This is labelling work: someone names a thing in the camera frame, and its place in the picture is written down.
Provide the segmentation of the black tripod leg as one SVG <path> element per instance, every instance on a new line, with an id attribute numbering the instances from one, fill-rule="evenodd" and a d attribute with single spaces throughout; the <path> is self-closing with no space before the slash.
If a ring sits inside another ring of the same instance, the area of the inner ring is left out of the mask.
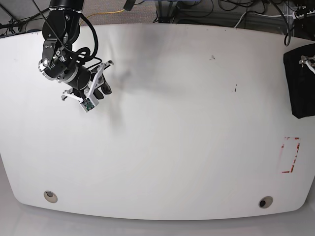
<path id="1" fill-rule="evenodd" d="M 2 4 L 0 4 L 0 8 L 13 20 L 13 22 L 19 23 L 20 20 L 18 20 L 9 10 L 7 10 Z"/>

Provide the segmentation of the black T-shirt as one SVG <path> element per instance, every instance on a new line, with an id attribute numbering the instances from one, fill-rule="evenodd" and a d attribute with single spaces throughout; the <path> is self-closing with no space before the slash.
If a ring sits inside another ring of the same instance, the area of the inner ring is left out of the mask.
<path id="1" fill-rule="evenodd" d="M 315 45 L 305 45 L 283 55 L 292 114 L 297 118 L 315 115 L 315 74 L 299 62 L 315 55 Z"/>

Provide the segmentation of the grey metal stand base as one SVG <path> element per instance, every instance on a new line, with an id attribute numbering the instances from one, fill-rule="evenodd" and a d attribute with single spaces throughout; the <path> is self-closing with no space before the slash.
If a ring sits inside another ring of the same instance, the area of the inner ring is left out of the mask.
<path id="1" fill-rule="evenodd" d="M 199 0 L 155 0 L 156 18 L 154 23 L 172 23 L 177 7 L 191 8 L 200 3 Z"/>

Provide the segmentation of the white power strip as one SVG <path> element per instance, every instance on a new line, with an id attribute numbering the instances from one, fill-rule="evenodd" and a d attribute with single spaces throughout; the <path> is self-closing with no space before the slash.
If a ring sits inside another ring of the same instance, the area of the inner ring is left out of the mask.
<path id="1" fill-rule="evenodd" d="M 306 18 L 308 16 L 313 16 L 315 14 L 314 7 L 300 7 L 293 13 L 294 19 Z"/>

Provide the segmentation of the red tape rectangle marking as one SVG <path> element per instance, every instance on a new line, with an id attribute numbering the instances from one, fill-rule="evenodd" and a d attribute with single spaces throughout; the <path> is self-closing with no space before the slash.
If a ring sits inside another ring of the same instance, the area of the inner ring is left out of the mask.
<path id="1" fill-rule="evenodd" d="M 281 147 L 281 156 L 279 162 L 279 169 L 282 174 L 289 174 L 293 172 L 300 143 L 301 139 L 298 137 L 285 137 Z"/>

